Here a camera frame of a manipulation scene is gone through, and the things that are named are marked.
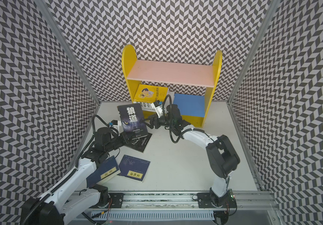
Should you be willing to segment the white book black bold text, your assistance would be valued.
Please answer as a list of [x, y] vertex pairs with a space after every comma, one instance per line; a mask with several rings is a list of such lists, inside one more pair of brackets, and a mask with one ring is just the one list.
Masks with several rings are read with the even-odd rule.
[[162, 105], [162, 102], [157, 100], [156, 102], [133, 102], [134, 104], [140, 104], [143, 111], [155, 112], [156, 108]]

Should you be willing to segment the black book white character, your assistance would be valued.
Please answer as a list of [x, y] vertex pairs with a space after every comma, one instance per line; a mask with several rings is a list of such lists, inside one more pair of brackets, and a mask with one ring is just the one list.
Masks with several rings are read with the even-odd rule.
[[143, 122], [144, 114], [139, 103], [117, 106], [121, 119], [123, 131], [131, 139], [144, 138], [148, 136], [146, 124]]

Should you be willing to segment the yellow illustrated book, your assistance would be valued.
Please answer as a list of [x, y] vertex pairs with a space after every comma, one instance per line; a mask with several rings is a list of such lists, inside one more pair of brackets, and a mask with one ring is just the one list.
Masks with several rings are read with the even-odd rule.
[[133, 102], [153, 103], [158, 100], [164, 101], [168, 93], [169, 89], [167, 87], [140, 84], [133, 98]]

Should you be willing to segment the black book orange title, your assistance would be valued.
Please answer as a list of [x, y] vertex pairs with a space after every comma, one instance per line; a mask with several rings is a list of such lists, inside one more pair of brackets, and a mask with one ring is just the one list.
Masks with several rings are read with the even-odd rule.
[[152, 137], [152, 134], [148, 133], [148, 135], [146, 137], [141, 137], [138, 139], [131, 140], [125, 146], [130, 149], [133, 149], [133, 150], [143, 153], [145, 151], [151, 137]]

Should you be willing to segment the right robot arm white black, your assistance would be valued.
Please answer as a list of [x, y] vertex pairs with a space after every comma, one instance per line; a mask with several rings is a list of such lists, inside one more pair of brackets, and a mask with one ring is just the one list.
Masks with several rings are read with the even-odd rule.
[[193, 142], [206, 151], [210, 167], [215, 174], [209, 191], [212, 205], [221, 208], [231, 203], [234, 196], [228, 187], [231, 173], [237, 169], [240, 158], [229, 138], [225, 135], [213, 136], [201, 128], [196, 128], [182, 119], [180, 110], [175, 104], [164, 106], [164, 103], [156, 101], [151, 104], [151, 107], [155, 114], [143, 120], [149, 128], [158, 129], [165, 126], [169, 129], [173, 143], [183, 139]]

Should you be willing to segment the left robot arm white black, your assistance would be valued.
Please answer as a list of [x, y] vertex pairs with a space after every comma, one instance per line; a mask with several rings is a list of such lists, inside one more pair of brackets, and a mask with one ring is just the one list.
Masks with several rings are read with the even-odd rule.
[[113, 204], [121, 206], [122, 196], [116, 201], [108, 188], [90, 185], [87, 178], [102, 165], [110, 151], [116, 150], [133, 138], [131, 132], [111, 137], [108, 127], [98, 129], [95, 147], [77, 158], [77, 163], [57, 184], [40, 197], [29, 198], [21, 207], [22, 225], [67, 225], [92, 206], [110, 209]]

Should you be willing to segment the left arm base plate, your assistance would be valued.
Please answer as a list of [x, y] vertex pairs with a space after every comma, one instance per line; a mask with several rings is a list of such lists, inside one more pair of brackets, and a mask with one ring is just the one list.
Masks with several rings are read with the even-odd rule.
[[124, 193], [104, 193], [101, 194], [99, 202], [93, 208], [109, 209], [121, 208], [124, 199]]

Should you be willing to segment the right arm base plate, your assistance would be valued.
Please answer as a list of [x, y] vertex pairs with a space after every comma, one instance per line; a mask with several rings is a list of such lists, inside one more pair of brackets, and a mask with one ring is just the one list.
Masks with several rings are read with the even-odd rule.
[[229, 190], [222, 197], [218, 197], [213, 192], [201, 192], [197, 193], [197, 202], [199, 208], [236, 208], [237, 203], [235, 196], [231, 190]]

